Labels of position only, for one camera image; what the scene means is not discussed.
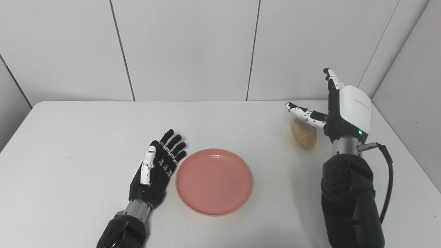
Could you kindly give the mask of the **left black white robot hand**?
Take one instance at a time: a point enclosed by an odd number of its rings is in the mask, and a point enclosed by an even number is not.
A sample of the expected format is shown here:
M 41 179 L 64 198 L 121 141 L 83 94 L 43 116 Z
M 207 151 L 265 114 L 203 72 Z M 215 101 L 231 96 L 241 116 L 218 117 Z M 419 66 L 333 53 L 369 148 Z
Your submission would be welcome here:
M 141 200 L 151 209 L 159 206 L 178 163 L 186 157 L 186 143 L 180 134 L 168 130 L 161 140 L 153 140 L 129 188 L 129 201 Z

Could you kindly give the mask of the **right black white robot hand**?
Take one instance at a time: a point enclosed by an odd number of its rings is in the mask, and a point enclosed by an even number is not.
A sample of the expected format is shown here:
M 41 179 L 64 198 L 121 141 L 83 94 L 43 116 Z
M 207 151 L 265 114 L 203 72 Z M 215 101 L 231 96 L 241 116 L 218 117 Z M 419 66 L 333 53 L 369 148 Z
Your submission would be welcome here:
M 359 88 L 345 85 L 332 69 L 325 68 L 328 83 L 328 113 L 310 111 L 287 102 L 287 109 L 306 124 L 324 130 L 331 142 L 339 137 L 353 137 L 364 144 L 371 131 L 372 102 Z

